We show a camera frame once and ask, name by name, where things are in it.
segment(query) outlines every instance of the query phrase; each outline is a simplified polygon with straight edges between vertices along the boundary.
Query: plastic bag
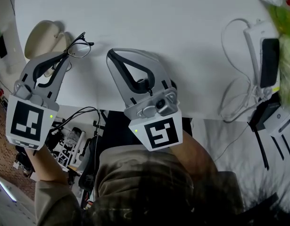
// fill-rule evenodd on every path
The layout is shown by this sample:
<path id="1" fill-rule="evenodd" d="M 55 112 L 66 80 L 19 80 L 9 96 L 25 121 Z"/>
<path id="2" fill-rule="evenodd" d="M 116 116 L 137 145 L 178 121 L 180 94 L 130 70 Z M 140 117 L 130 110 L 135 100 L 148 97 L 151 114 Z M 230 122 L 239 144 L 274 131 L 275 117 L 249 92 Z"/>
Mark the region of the plastic bag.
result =
<path id="1" fill-rule="evenodd" d="M 280 37 L 280 90 L 281 104 L 290 113 L 290 36 Z"/>

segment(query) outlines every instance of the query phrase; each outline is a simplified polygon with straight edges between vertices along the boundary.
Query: smartphone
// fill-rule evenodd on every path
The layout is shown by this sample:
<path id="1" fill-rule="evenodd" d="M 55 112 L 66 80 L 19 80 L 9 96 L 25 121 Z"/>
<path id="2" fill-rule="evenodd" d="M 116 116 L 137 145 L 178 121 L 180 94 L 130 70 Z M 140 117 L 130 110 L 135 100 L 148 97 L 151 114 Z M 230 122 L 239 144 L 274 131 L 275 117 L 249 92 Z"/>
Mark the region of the smartphone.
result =
<path id="1" fill-rule="evenodd" d="M 260 87 L 267 88 L 276 83 L 279 68 L 280 44 L 278 39 L 263 39 L 261 42 Z"/>

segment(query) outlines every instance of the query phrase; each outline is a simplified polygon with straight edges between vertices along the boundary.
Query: person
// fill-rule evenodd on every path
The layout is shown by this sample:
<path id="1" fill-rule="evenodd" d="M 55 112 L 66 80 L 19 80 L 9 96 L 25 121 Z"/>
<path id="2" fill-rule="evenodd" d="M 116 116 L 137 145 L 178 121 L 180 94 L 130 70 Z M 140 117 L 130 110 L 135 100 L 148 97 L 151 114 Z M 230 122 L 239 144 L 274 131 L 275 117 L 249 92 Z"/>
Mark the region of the person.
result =
<path id="1" fill-rule="evenodd" d="M 26 153 L 40 180 L 35 213 L 41 226 L 242 224 L 235 220 L 244 211 L 236 175 L 219 172 L 185 131 L 182 144 L 166 149 L 122 145 L 103 150 L 95 202 L 88 210 L 80 209 L 46 146 L 35 155 L 30 149 Z"/>

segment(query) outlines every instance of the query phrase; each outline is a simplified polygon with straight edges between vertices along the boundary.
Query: white table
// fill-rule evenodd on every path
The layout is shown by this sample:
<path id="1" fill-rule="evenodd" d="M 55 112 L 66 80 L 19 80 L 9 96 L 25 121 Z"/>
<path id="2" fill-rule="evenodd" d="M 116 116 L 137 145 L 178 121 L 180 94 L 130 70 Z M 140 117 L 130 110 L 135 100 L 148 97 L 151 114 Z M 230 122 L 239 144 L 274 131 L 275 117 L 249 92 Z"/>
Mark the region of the white table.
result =
<path id="1" fill-rule="evenodd" d="M 86 58 L 72 59 L 59 104 L 124 110 L 106 54 L 111 48 L 137 48 L 160 56 L 177 84 L 183 115 L 205 119 L 219 119 L 223 92 L 239 76 L 222 51 L 222 28 L 237 17 L 253 23 L 269 19 L 259 0 L 15 0 L 15 9 L 23 50 L 41 20 L 61 22 L 73 37 L 85 31 L 95 43 Z M 233 61 L 252 76 L 244 28 L 232 24 L 225 42 Z M 237 85 L 237 93 L 246 91 L 245 85 Z"/>

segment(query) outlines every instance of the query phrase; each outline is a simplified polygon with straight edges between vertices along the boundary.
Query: wooden floor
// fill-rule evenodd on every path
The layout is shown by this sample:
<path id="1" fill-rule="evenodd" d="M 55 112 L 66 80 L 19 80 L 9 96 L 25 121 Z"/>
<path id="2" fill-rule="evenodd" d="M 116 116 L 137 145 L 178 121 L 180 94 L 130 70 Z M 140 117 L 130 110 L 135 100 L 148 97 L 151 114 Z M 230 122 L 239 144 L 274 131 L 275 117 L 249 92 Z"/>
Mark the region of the wooden floor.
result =
<path id="1" fill-rule="evenodd" d="M 5 121 L 6 112 L 0 106 L 0 177 L 20 188 L 34 200 L 35 182 L 26 178 L 21 168 L 17 170 L 13 167 L 17 152 L 5 137 Z"/>

